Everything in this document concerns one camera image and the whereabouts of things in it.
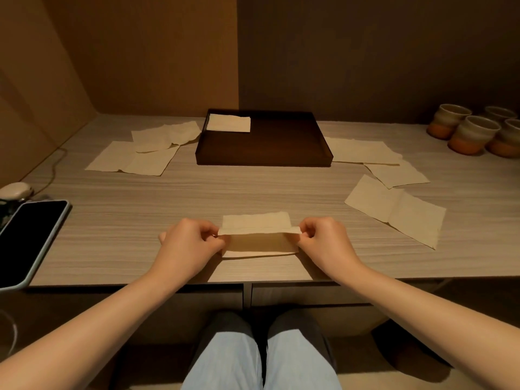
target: wood grain tabletop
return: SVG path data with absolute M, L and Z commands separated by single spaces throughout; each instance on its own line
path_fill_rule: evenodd
M 370 175 L 361 164 L 198 166 L 192 143 L 160 177 L 85 170 L 111 141 L 131 141 L 131 130 L 189 120 L 202 126 L 202 118 L 99 115 L 62 146 L 66 155 L 42 194 L 67 199 L 73 208 L 31 285 L 128 283 L 150 267 L 157 235 L 183 217 L 220 225 L 223 215 L 280 210 L 294 225 L 306 216 L 342 221 L 361 259 L 396 278 L 520 275 L 520 161 L 457 154 L 422 125 L 318 122 L 325 136 L 384 141 L 430 179 L 405 189 L 447 208 L 437 250 L 344 204 L 361 176 Z M 45 186 L 62 154 L 53 153 L 25 181 L 36 190 Z M 323 279 L 305 254 L 297 254 L 215 256 L 192 282 Z

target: black screen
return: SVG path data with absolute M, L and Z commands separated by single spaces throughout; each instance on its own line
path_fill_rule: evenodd
M 0 233 L 0 288 L 27 277 L 66 207 L 66 201 L 31 202 L 13 215 Z

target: jeans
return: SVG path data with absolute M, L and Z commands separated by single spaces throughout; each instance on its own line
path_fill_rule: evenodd
M 240 316 L 219 313 L 203 331 L 182 390 L 341 390 L 332 354 L 317 323 L 300 310 L 269 329 L 265 385 L 251 328 Z

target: dark brown tray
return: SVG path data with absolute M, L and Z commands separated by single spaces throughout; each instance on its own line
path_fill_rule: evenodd
M 207 131 L 210 113 L 249 116 L 251 131 Z M 195 157 L 199 165 L 330 167 L 332 162 L 312 112 L 209 109 Z

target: cup rim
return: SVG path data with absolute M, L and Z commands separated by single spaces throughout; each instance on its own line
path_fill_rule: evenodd
M 510 119 L 506 119 L 504 121 L 504 123 L 507 124 L 508 127 L 520 132 L 520 120 L 510 118 Z
M 501 129 L 501 126 L 498 124 L 498 122 L 492 121 L 487 117 L 470 115 L 467 116 L 465 120 L 471 123 L 472 125 L 479 128 L 483 128 L 485 130 L 498 131 Z
M 518 117 L 515 111 L 504 108 L 503 106 L 488 105 L 484 107 L 484 111 L 499 117 L 505 117 L 506 119 L 516 119 Z
M 453 115 L 458 115 L 458 116 L 469 116 L 473 113 L 471 111 L 471 109 L 466 108 L 465 106 L 462 106 L 462 105 L 457 105 L 457 104 L 440 104 L 439 108 L 442 109 L 443 111 L 446 111 L 446 112 L 452 113 Z

